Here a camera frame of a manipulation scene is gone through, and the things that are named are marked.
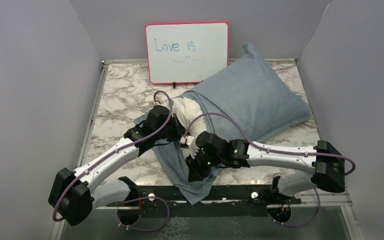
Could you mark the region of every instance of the red whiteboard frame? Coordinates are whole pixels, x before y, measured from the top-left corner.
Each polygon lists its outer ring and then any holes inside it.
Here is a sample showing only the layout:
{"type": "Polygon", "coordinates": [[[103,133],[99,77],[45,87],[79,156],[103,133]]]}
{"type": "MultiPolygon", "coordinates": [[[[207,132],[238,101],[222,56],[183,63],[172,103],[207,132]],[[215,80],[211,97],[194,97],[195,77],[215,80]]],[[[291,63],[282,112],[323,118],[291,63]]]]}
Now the red whiteboard frame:
{"type": "MultiPolygon", "coordinates": [[[[173,82],[152,82],[151,81],[151,69],[150,69],[150,54],[148,50],[148,38],[147,38],[147,27],[152,25],[179,25],[179,24],[226,24],[227,26],[227,57],[226,57],[226,67],[229,65],[229,24],[227,21],[186,21],[186,22],[164,22],[164,23],[149,23],[145,26],[145,38],[146,38],[146,60],[148,62],[148,78],[150,83],[154,85],[171,85],[173,82]]],[[[176,84],[199,84],[200,81],[186,81],[186,82],[176,82],[176,84]]]]}

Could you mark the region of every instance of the marble surface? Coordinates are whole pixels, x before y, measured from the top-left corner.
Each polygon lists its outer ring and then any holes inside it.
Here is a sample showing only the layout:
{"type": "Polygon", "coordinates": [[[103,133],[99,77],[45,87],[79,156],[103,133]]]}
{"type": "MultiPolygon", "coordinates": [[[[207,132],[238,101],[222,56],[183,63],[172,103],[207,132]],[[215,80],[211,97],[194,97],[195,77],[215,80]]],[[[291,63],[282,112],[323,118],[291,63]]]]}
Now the marble surface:
{"type": "MultiPolygon", "coordinates": [[[[285,84],[305,102],[308,102],[297,66],[293,61],[270,62],[285,84]]],[[[153,94],[163,90],[171,97],[183,93],[193,85],[152,85],[147,64],[110,64],[103,86],[86,164],[114,146],[121,136],[135,124],[134,119],[152,109],[153,94]]],[[[264,141],[274,146],[300,147],[316,145],[319,140],[314,119],[291,126],[264,141]]],[[[259,166],[253,168],[224,169],[214,185],[271,184],[273,177],[294,173],[293,169],[259,166]]],[[[110,175],[102,184],[127,176],[137,185],[171,185],[154,152],[149,150],[136,160],[130,161],[110,175]]]]}

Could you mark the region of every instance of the gray wall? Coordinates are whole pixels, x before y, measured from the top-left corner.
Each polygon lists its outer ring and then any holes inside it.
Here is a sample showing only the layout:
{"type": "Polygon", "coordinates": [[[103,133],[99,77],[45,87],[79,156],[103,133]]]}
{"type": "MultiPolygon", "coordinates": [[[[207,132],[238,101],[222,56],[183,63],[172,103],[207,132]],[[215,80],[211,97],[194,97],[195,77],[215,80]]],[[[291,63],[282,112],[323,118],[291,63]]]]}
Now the gray wall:
{"type": "Polygon", "coordinates": [[[100,58],[68,0],[0,0],[0,239],[43,240],[74,167],[100,58]]]}
{"type": "Polygon", "coordinates": [[[227,21],[229,55],[299,58],[331,0],[70,0],[99,56],[146,59],[149,23],[227,21]]]}
{"type": "Polygon", "coordinates": [[[321,136],[357,163],[364,238],[384,239],[384,0],[333,0],[298,69],[321,136]]]}

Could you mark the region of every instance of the pillow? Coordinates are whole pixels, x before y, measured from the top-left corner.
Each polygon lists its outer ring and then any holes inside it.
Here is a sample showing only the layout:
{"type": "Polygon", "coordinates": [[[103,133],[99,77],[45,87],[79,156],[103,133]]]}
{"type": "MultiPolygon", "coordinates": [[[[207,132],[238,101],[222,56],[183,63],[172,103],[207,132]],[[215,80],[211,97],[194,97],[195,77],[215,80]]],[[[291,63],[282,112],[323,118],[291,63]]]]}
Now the pillow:
{"type": "MultiPolygon", "coordinates": [[[[252,141],[261,142],[310,118],[310,107],[284,84],[254,46],[244,43],[243,48],[243,57],[178,96],[193,102],[174,99],[174,113],[182,124],[189,124],[201,112],[221,113],[234,119],[252,141]]],[[[143,115],[134,122],[145,118],[143,115]]],[[[196,137],[205,129],[227,141],[244,138],[232,123],[220,116],[205,116],[190,132],[196,137]]],[[[208,195],[220,169],[213,168],[204,181],[188,182],[189,169],[178,144],[156,146],[153,151],[173,185],[193,205],[208,195]]]]}

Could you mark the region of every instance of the robotic arm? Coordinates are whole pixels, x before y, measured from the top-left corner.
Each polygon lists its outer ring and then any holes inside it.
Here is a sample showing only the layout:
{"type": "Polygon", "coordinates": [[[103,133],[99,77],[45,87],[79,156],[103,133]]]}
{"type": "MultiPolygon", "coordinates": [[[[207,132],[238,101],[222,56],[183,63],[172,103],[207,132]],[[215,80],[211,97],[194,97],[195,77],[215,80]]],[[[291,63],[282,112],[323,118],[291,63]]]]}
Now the robotic arm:
{"type": "Polygon", "coordinates": [[[113,183],[100,183],[124,164],[152,149],[158,140],[180,141],[182,148],[189,148],[190,156],[185,160],[189,168],[189,182],[202,181],[210,175],[212,167],[218,166],[274,166],[298,170],[289,176],[275,177],[269,191],[264,190],[265,194],[258,199],[253,197],[254,202],[258,200],[264,206],[291,201],[296,193],[315,188],[332,193],[345,191],[344,160],[316,155],[340,156],[327,141],[319,141],[314,147],[280,147],[249,143],[242,139],[227,142],[206,131],[196,138],[182,137],[185,131],[175,114],[170,115],[164,106],[154,106],[144,122],[129,129],[104,154],[73,171],[67,168],[60,170],[48,198],[49,204],[70,225],[75,226],[95,208],[133,199],[132,191],[137,197],[138,186],[126,177],[113,183]]]}

